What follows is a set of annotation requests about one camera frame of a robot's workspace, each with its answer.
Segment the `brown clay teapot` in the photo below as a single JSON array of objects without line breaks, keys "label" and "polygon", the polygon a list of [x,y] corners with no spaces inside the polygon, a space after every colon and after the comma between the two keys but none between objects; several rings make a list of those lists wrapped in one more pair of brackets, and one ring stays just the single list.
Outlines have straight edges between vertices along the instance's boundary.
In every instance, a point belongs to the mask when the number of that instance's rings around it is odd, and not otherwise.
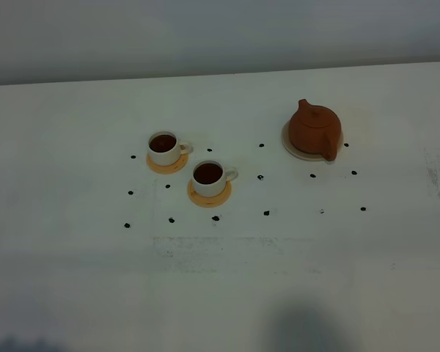
[{"label": "brown clay teapot", "polygon": [[298,102],[298,110],[288,124],[288,138],[297,150],[320,155],[326,161],[336,159],[341,134],[339,117],[331,109],[312,105],[306,99]]}]

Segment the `white teapot saucer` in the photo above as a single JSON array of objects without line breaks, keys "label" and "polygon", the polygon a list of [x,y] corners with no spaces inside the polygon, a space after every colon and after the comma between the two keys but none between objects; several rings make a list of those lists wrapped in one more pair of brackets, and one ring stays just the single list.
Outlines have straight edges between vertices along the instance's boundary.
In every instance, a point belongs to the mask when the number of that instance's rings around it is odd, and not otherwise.
[{"label": "white teapot saucer", "polygon": [[[306,153],[300,149],[298,149],[290,140],[290,136],[289,136],[289,127],[290,127],[290,120],[287,121],[283,128],[282,128],[282,132],[281,132],[281,140],[282,140],[282,144],[284,146],[284,148],[286,149],[286,151],[289,152],[289,154],[291,154],[292,156],[301,159],[303,161],[311,161],[311,162],[328,162],[327,159],[325,159],[320,153]],[[306,132],[312,132],[314,134],[319,134],[319,135],[323,135],[324,137],[326,137],[326,127],[324,128],[313,128],[313,127],[309,127],[309,126],[304,126],[304,129]]]}]

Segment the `white teacup near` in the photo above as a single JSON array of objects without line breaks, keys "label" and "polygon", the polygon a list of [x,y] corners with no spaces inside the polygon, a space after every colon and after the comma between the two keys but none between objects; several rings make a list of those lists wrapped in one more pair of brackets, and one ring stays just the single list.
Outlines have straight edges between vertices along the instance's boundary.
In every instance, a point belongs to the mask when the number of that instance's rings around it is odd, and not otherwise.
[{"label": "white teacup near", "polygon": [[238,176],[233,166],[223,166],[218,161],[200,161],[192,172],[192,185],[201,197],[216,197],[227,187],[227,183]]}]

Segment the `white teacup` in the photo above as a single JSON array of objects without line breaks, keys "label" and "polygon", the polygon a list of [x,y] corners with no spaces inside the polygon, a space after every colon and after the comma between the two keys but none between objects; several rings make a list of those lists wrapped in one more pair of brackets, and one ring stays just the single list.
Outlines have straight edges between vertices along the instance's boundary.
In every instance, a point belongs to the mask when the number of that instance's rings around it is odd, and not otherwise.
[{"label": "white teacup", "polygon": [[148,155],[159,166],[175,164],[181,156],[192,152],[190,142],[181,141],[171,131],[155,132],[148,140]]},{"label": "white teacup", "polygon": [[227,183],[238,176],[233,166],[223,166],[218,161],[200,161],[192,172],[192,185],[201,197],[216,197],[227,187]]}]

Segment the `orange coaster near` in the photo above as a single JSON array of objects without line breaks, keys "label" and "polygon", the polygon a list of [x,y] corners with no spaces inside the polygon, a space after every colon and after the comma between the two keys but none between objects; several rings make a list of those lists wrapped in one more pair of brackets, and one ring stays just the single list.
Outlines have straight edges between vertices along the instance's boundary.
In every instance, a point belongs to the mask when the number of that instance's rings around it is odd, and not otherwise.
[{"label": "orange coaster near", "polygon": [[225,189],[220,194],[214,197],[204,197],[198,194],[194,190],[192,180],[188,182],[188,186],[187,186],[187,193],[189,199],[195,205],[200,206],[201,208],[215,208],[224,204],[230,198],[231,192],[232,192],[232,185],[230,181],[227,181]]}]

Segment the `orange coaster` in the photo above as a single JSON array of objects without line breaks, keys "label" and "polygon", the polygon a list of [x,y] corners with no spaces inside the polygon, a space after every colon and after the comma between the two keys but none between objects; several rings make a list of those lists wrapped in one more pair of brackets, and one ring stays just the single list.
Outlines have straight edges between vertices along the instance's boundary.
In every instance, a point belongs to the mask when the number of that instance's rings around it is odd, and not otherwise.
[{"label": "orange coaster", "polygon": [[188,153],[147,153],[148,167],[157,174],[169,175],[180,171],[188,162]]},{"label": "orange coaster", "polygon": [[224,204],[230,198],[231,192],[232,192],[232,185],[230,181],[227,181],[225,189],[220,194],[214,197],[204,197],[198,194],[194,190],[192,180],[188,182],[188,186],[187,186],[187,193],[189,199],[195,205],[200,206],[201,208],[215,208]]}]

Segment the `orange coaster far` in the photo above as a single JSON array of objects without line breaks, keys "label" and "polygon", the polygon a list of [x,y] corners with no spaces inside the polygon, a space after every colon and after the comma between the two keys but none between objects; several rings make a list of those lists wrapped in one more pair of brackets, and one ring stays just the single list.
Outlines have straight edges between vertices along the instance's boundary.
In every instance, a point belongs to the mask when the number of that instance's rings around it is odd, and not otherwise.
[{"label": "orange coaster far", "polygon": [[148,167],[157,174],[169,175],[180,171],[188,162],[188,153],[147,153]]}]

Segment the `white teacup far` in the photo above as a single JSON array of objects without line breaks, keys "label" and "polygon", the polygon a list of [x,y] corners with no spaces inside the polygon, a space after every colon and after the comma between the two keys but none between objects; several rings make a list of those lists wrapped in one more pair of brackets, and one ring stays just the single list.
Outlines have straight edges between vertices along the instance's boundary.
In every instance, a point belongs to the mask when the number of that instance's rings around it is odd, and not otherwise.
[{"label": "white teacup far", "polygon": [[175,164],[181,156],[192,152],[190,142],[181,141],[171,131],[155,132],[148,140],[148,155],[159,166]]}]

